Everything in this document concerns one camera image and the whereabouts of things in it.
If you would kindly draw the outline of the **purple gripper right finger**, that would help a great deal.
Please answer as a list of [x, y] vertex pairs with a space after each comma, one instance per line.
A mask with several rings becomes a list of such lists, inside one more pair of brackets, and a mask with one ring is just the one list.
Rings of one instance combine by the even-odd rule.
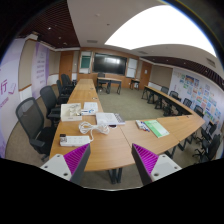
[[137, 144], [132, 144], [132, 156], [143, 185], [181, 170], [181, 167], [166, 154], [156, 155]]

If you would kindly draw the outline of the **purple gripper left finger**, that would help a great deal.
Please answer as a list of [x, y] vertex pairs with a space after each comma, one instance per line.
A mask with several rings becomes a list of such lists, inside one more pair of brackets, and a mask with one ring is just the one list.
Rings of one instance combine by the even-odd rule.
[[56, 154], [41, 168], [77, 185], [80, 184], [87, 161], [90, 156], [90, 145], [80, 146], [69, 153]]

